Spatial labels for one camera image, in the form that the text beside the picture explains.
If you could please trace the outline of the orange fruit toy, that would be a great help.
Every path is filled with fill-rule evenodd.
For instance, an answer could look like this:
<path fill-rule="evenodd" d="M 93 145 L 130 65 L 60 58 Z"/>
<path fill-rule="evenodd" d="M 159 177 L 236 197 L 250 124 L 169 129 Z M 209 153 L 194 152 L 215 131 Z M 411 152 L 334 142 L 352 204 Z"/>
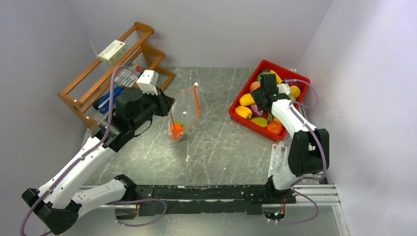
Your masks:
<path fill-rule="evenodd" d="M 182 136 L 184 135 L 183 129 L 184 127 L 177 125 L 176 122 L 172 124 L 170 126 L 170 131 L 171 131 L 170 138 L 172 138 L 173 140 L 181 139 Z"/>

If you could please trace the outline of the purple onion toy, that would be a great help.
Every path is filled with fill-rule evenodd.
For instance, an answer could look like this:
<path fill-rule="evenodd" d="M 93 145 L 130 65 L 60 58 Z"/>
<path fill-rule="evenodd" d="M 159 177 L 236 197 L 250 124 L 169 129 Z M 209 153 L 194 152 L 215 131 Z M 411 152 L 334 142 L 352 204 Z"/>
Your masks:
<path fill-rule="evenodd" d="M 251 105 L 250 109 L 252 111 L 252 117 L 261 117 L 263 115 L 263 111 L 259 110 L 256 104 Z"/>

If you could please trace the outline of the clear zip top bag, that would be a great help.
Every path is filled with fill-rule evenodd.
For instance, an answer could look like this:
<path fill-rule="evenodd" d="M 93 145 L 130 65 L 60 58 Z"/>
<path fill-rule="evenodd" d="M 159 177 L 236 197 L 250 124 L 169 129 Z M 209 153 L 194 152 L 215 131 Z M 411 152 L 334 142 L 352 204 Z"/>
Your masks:
<path fill-rule="evenodd" d="M 174 96 L 175 103 L 169 112 L 168 135 L 170 138 L 170 126 L 175 122 L 184 124 L 184 135 L 200 117 L 201 106 L 198 96 L 199 83 L 195 82 L 192 87 L 183 90 Z"/>

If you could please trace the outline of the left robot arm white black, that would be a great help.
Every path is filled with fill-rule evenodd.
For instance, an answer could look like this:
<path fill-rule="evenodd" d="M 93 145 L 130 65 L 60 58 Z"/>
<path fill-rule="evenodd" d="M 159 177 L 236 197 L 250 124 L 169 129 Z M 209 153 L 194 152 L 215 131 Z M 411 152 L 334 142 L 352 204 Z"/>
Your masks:
<path fill-rule="evenodd" d="M 174 103 L 175 99 L 158 87 L 152 93 L 139 88 L 124 89 L 109 111 L 111 121 L 99 125 L 75 157 L 48 183 L 22 194 L 30 213 L 47 226 L 49 233 L 59 235 L 101 205 L 128 205 L 137 200 L 136 184 L 125 175 L 85 192 L 79 189 L 102 163 L 136 137 L 139 127 L 154 116 L 167 116 Z"/>

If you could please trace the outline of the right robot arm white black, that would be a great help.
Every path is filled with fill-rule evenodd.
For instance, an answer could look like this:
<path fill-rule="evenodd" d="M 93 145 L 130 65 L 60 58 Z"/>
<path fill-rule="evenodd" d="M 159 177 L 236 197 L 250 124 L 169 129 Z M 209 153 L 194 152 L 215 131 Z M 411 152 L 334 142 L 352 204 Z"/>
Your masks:
<path fill-rule="evenodd" d="M 298 102 L 291 100 L 276 81 L 274 74 L 261 75 L 260 87 L 252 91 L 258 108 L 278 118 L 290 134 L 292 142 L 287 165 L 268 180 L 273 186 L 265 191 L 266 199 L 276 204 L 284 197 L 284 190 L 304 179 L 323 180 L 329 168 L 329 132 L 311 124 L 296 109 Z"/>

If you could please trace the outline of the yellow mango toy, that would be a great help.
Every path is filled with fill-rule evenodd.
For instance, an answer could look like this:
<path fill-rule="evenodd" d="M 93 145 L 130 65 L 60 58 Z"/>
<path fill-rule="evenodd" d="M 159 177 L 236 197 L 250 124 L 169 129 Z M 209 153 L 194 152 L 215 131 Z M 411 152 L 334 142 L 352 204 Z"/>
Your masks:
<path fill-rule="evenodd" d="M 242 95 L 239 99 L 239 104 L 241 106 L 251 106 L 255 103 L 256 102 L 254 101 L 254 99 L 253 99 L 253 97 L 250 93 L 246 93 L 246 94 Z"/>

